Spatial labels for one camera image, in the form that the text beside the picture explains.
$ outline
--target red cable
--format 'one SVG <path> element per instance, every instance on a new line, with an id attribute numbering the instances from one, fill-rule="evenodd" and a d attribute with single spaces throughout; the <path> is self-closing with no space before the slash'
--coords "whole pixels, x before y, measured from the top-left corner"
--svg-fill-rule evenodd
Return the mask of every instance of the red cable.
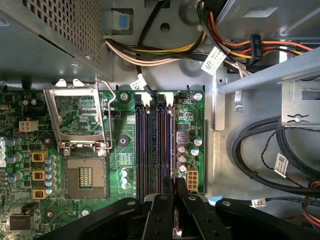
<path id="1" fill-rule="evenodd" d="M 274 46 L 266 46 L 266 47 L 263 47 L 263 51 L 270 51 L 270 50 L 275 50 L 276 47 Z M 237 51 L 238 54 L 245 54 L 245 53 L 248 53 L 251 51 L 251 48 L 248 48 L 246 50 L 243 50 L 243 51 Z"/>

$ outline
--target capacitor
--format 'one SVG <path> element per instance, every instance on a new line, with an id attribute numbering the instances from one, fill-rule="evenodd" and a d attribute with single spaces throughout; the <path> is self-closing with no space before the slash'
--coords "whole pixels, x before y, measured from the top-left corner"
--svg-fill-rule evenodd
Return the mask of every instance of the capacitor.
<path id="1" fill-rule="evenodd" d="M 23 174 L 21 172 L 17 171 L 17 172 L 10 174 L 8 176 L 8 182 L 13 184 L 16 181 L 20 181 L 22 179 L 22 177 L 23 177 Z"/>
<path id="2" fill-rule="evenodd" d="M 44 170 L 48 173 L 51 172 L 52 170 L 54 170 L 56 168 L 56 164 L 55 163 L 51 163 L 49 165 L 45 165 Z"/>
<path id="3" fill-rule="evenodd" d="M 193 141 L 194 145 L 196 145 L 197 147 L 201 146 L 201 144 L 202 144 L 202 139 L 199 136 L 195 136 L 192 139 L 192 141 Z"/>
<path id="4" fill-rule="evenodd" d="M 126 185 L 128 183 L 128 179 L 126 177 L 122 177 L 120 180 L 121 185 Z"/>
<path id="5" fill-rule="evenodd" d="M 187 171 L 187 167 L 186 167 L 186 165 L 184 165 L 184 164 L 180 164 L 180 165 L 178 166 L 178 169 L 179 169 L 179 171 L 180 171 L 181 173 L 185 173 L 185 172 Z"/>
<path id="6" fill-rule="evenodd" d="M 20 162 L 22 159 L 22 155 L 18 152 L 16 152 L 15 154 L 10 154 L 6 157 L 6 162 L 8 164 L 14 164 L 14 163 L 17 163 L 17 162 Z"/>
<path id="7" fill-rule="evenodd" d="M 50 155 L 44 159 L 44 163 L 49 165 L 49 164 L 54 163 L 56 159 L 57 159 L 57 157 L 55 155 Z"/>
<path id="8" fill-rule="evenodd" d="M 53 184 L 51 187 L 47 187 L 46 189 L 45 189 L 45 193 L 46 194 L 48 194 L 48 195 L 50 195 L 50 194 L 52 194 L 54 191 L 56 191 L 57 190 L 57 185 L 55 185 L 55 184 Z"/>
<path id="9" fill-rule="evenodd" d="M 180 163 L 182 163 L 182 164 L 184 164 L 184 163 L 187 161 L 186 157 L 185 157 L 184 155 L 181 155 L 181 154 L 178 154 L 178 155 L 176 156 L 176 158 L 177 158 L 177 160 L 178 160 Z"/>
<path id="10" fill-rule="evenodd" d="M 121 169 L 120 176 L 122 178 L 125 178 L 126 176 L 128 176 L 128 170 L 125 167 Z"/>
<path id="11" fill-rule="evenodd" d="M 186 152 L 186 148 L 185 148 L 185 146 L 178 145 L 177 151 L 178 151 L 178 153 L 180 153 L 180 154 L 184 154 L 184 153 Z"/>
<path id="12" fill-rule="evenodd" d="M 52 173 L 51 172 L 47 172 L 45 175 L 44 175 L 44 178 L 49 180 L 49 179 L 52 179 L 53 176 L 52 176 Z"/>
<path id="13" fill-rule="evenodd" d="M 199 148 L 197 146 L 191 146 L 190 153 L 192 156 L 198 156 L 199 155 Z"/>
<path id="14" fill-rule="evenodd" d="M 37 100 L 32 99 L 30 103 L 31 103 L 33 106 L 35 106 L 35 105 L 37 105 Z"/>
<path id="15" fill-rule="evenodd" d="M 47 180 L 45 180 L 45 182 L 44 182 L 44 185 L 46 186 L 46 187 L 51 187 L 53 184 L 55 184 L 56 183 L 56 178 L 55 177 L 53 177 L 53 178 L 51 178 L 51 179 L 47 179 Z"/>
<path id="16" fill-rule="evenodd" d="M 16 136 L 11 136 L 11 137 L 8 137 L 8 139 L 5 142 L 9 147 L 15 147 L 21 143 L 21 138 Z"/>

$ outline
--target white label sticker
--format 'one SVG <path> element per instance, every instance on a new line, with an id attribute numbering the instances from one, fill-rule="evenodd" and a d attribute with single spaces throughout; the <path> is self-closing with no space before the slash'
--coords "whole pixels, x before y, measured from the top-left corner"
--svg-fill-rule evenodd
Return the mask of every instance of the white label sticker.
<path id="1" fill-rule="evenodd" d="M 265 198 L 254 199 L 254 200 L 251 200 L 251 205 L 254 208 L 265 207 L 267 205 L 267 201 Z"/>
<path id="2" fill-rule="evenodd" d="M 213 76 L 225 58 L 226 55 L 217 47 L 214 47 L 202 64 L 201 69 Z"/>
<path id="3" fill-rule="evenodd" d="M 275 160 L 274 171 L 283 178 L 286 178 L 288 163 L 288 159 L 286 159 L 286 157 L 283 156 L 281 153 L 278 153 L 278 156 Z"/>
<path id="4" fill-rule="evenodd" d="M 145 85 L 147 85 L 146 80 L 144 79 L 142 74 L 139 74 L 138 80 L 131 83 L 130 87 L 132 88 L 132 90 L 140 91 L 140 90 L 144 90 Z"/>
<path id="5" fill-rule="evenodd" d="M 240 62 L 237 62 L 236 63 L 238 68 L 239 68 L 239 74 L 240 74 L 240 77 L 243 79 L 245 77 L 247 77 L 249 75 L 248 71 L 247 71 L 247 68 L 244 64 L 240 63 Z"/>

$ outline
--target orange wire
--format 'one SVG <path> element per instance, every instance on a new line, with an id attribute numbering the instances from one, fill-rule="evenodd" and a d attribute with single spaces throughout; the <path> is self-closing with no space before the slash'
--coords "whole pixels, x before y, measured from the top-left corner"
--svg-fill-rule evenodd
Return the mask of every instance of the orange wire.
<path id="1" fill-rule="evenodd" d="M 213 31 L 215 32 L 216 36 L 225 44 L 225 45 L 229 45 L 229 46 L 232 46 L 232 47 L 239 47 L 239 46 L 242 46 L 242 45 L 246 45 L 246 44 L 249 44 L 250 41 L 244 41 L 244 42 L 239 42 L 239 43 L 231 43 L 231 42 L 228 42 L 226 40 L 224 40 L 219 34 L 218 34 L 218 31 L 215 27 L 215 22 L 214 22 L 214 14 L 212 12 L 210 12 L 210 20 L 211 20 L 211 25 L 212 25 L 212 28 L 213 28 Z M 304 46 L 302 44 L 299 44 L 299 43 L 296 43 L 296 42 L 292 42 L 292 41 L 263 41 L 262 42 L 263 44 L 285 44 L 285 45 L 294 45 L 296 47 L 300 47 L 302 49 L 305 49 L 307 51 L 312 51 L 313 49 L 310 48 L 310 47 L 307 47 L 307 46 Z"/>

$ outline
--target chip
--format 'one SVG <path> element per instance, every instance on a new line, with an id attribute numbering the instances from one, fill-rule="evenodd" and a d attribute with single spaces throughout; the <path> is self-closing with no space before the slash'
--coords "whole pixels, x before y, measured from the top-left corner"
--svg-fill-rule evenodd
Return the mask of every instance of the chip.
<path id="1" fill-rule="evenodd" d="M 12 214 L 10 216 L 10 230 L 32 230 L 35 227 L 33 215 Z"/>

